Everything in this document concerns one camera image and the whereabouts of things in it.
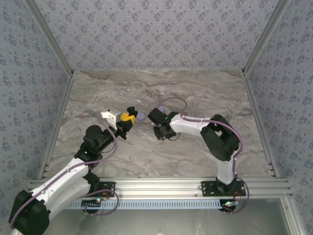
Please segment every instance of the purple ball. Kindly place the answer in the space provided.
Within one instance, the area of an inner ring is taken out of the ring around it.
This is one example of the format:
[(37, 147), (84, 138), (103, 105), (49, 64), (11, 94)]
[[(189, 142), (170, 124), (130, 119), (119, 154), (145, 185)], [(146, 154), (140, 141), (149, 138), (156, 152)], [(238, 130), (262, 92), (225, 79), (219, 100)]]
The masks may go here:
[(162, 113), (165, 112), (165, 107), (164, 107), (164, 106), (160, 106), (158, 109), (159, 109)]
[(136, 118), (138, 121), (144, 121), (146, 119), (146, 114), (145, 113), (138, 113)]

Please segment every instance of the yellow object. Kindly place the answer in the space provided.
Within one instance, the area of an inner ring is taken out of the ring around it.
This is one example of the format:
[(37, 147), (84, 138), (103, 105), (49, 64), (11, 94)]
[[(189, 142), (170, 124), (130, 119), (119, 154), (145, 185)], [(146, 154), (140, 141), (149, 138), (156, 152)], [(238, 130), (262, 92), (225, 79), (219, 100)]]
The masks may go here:
[(132, 123), (134, 125), (134, 123), (135, 123), (135, 116), (134, 115), (129, 116), (129, 113), (123, 113), (121, 115), (121, 121), (128, 121), (128, 120), (132, 120)]

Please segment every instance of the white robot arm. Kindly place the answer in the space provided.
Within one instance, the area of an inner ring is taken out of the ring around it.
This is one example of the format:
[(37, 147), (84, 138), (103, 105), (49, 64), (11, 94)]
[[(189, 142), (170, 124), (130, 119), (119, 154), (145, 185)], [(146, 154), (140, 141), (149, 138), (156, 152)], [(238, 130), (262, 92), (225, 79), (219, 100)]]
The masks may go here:
[(217, 181), (222, 187), (223, 185), (228, 186), (234, 181), (233, 156), (239, 149), (239, 139), (224, 126), (207, 122), (213, 120), (230, 126), (221, 115), (203, 119), (183, 116), (177, 112), (166, 115), (158, 108), (154, 108), (148, 118), (156, 125), (154, 131), (158, 140), (171, 138), (176, 133), (202, 137), (212, 155), (219, 160)]
[(100, 178), (91, 170), (102, 160), (101, 151), (114, 141), (113, 135), (126, 139), (137, 115), (134, 107), (127, 111), (102, 112), (110, 131), (102, 131), (97, 125), (87, 128), (84, 142), (66, 167), (32, 192), (18, 193), (9, 217), (12, 228), (24, 235), (42, 235), (50, 221), (71, 202), (100, 189)]

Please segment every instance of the wall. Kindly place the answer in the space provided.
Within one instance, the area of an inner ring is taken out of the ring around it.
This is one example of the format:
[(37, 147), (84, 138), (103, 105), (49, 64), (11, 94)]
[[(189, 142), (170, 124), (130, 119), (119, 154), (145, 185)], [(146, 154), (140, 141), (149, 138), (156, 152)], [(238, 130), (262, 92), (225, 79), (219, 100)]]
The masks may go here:
[(0, 1), (0, 234), (26, 180), (38, 176), (67, 83), (22, 0)]
[(294, 0), (249, 74), (281, 177), (313, 234), (313, 2)]
[(36, 0), (74, 70), (242, 68), (277, 0)]

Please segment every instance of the cable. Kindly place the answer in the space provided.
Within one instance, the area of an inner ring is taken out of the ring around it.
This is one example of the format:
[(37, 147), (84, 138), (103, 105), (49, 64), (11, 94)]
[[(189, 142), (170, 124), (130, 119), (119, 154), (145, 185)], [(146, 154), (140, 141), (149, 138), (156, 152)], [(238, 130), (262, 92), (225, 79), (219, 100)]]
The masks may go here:
[(175, 140), (171, 140), (170, 138), (168, 138), (168, 140), (170, 140), (170, 141), (176, 141), (176, 140), (178, 140), (179, 137), (180, 137), (180, 133), (178, 133), (178, 137), (177, 137)]
[(100, 117), (97, 118), (98, 121), (105, 126), (105, 128), (107, 129), (107, 131), (112, 135), (113, 137), (113, 140), (114, 140), (114, 143), (115, 143), (115, 146), (114, 146), (114, 149), (113, 149), (113, 152), (109, 154), (109, 156), (103, 158), (103, 159), (100, 159), (100, 160), (97, 160), (97, 161), (90, 161), (90, 162), (85, 162), (85, 163), (79, 163), (79, 164), (76, 164), (76, 165), (73, 165), (71, 166), (69, 169), (67, 169), (66, 171), (62, 172), (58, 177), (56, 177), (54, 180), (52, 180), (49, 184), (47, 184), (40, 192), (38, 192), (37, 194), (35, 194), (34, 196), (32, 196), (30, 199), (28, 199), (14, 214), (12, 220), (11, 220), (11, 223), (10, 223), (10, 229), (14, 229), (13, 227), (13, 224), (17, 218), (17, 216), (21, 213), (21, 211), (29, 204), (31, 203), (33, 200), (35, 200), (38, 196), (40, 196), (42, 194), (42, 192), (45, 192), (51, 185), (53, 185), (56, 181), (58, 181), (59, 179), (61, 179), (66, 173), (70, 172), (71, 170), (73, 170), (74, 168), (78, 167), (78, 166), (81, 166), (81, 165), (89, 165), (89, 164), (96, 164), (96, 163), (100, 163), (100, 162), (103, 162), (107, 159), (109, 159), (110, 157), (112, 157), (114, 155), (114, 153), (116, 152), (117, 150), (117, 140), (116, 140), (116, 136), (115, 134), (113, 133), (113, 131), (107, 126), (105, 125), (102, 120), (100, 119)]
[(232, 211), (231, 211), (230, 209), (228, 209), (228, 208), (225, 208), (225, 209), (231, 211), (232, 214), (237, 214), (237, 213), (243, 211), (243, 210), (246, 208), (246, 206), (248, 205), (248, 203), (249, 203), (249, 200), (250, 200), (250, 193), (249, 193), (249, 188), (248, 188), (248, 185), (246, 184), (246, 182), (245, 182), (242, 178), (238, 177), (238, 176), (236, 175), (236, 171), (235, 171), (235, 167), (236, 167), (236, 157), (242, 152), (242, 150), (243, 150), (243, 148), (244, 148), (244, 141), (243, 141), (242, 137), (239, 135), (239, 133), (238, 133), (234, 128), (232, 128), (231, 126), (229, 126), (229, 125), (227, 125), (227, 124), (225, 124), (225, 123), (223, 123), (223, 122), (215, 121), (215, 120), (210, 120), (210, 119), (194, 120), (194, 119), (189, 119), (189, 118), (184, 117), (184, 115), (182, 114), (182, 112), (185, 111), (185, 109), (187, 108), (187, 105), (188, 105), (188, 104), (187, 104), (187, 102), (186, 102), (184, 99), (182, 99), (182, 98), (180, 98), (180, 97), (175, 97), (175, 96), (169, 97), (169, 98), (163, 100), (163, 101), (158, 105), (158, 108), (159, 108), (165, 101), (167, 101), (167, 100), (169, 100), (169, 99), (179, 99), (179, 100), (181, 100), (181, 101), (183, 101), (183, 102), (185, 103), (185, 106), (183, 107), (183, 109), (182, 109), (182, 110), (180, 111), (180, 113), (179, 113), (180, 116), (181, 116), (181, 118), (182, 118), (183, 120), (185, 120), (185, 121), (190, 121), (190, 122), (208, 122), (208, 123), (211, 122), (211, 123), (214, 123), (214, 124), (218, 124), (218, 125), (224, 126), (224, 127), (228, 128), (229, 130), (231, 130), (231, 131), (237, 136), (237, 138), (239, 139), (239, 142), (240, 142), (240, 149), (239, 149), (239, 150), (234, 154), (234, 156), (233, 156), (233, 169), (232, 169), (232, 170), (233, 170), (233, 176), (234, 176), (234, 178), (237, 179), (237, 180), (240, 180), (240, 181), (242, 181), (242, 182), (244, 183), (245, 188), (246, 188), (246, 191), (247, 191), (247, 199), (246, 199), (246, 203), (243, 205), (243, 207), (241, 207), (239, 210), (237, 210), (237, 211), (235, 211), (235, 212), (232, 212)]
[(98, 190), (98, 191), (96, 191), (96, 192), (91, 192), (91, 193), (88, 193), (88, 194), (86, 194), (86, 195), (84, 195), (84, 196), (82, 196), (82, 197), (80, 197), (80, 198), (89, 197), (89, 196), (92, 196), (92, 195), (97, 194), (97, 193), (100, 193), (100, 192), (111, 192), (111, 193), (113, 193), (113, 194), (116, 196), (116, 199), (117, 199), (117, 202), (116, 202), (115, 207), (114, 207), (112, 210), (110, 210), (110, 211), (108, 211), (108, 212), (105, 212), (105, 213), (101, 213), (101, 214), (90, 214), (90, 213), (87, 212), (87, 207), (88, 207), (91, 203), (88, 203), (88, 204), (85, 206), (85, 209), (84, 209), (84, 211), (85, 211), (86, 214), (91, 215), (91, 216), (103, 216), (103, 215), (111, 214), (111, 213), (113, 213), (114, 211), (116, 211), (116, 209), (117, 209), (117, 207), (118, 207), (118, 204), (119, 204), (119, 197), (118, 197), (117, 193), (116, 193), (115, 191), (111, 190), (111, 189), (102, 189), (102, 190)]

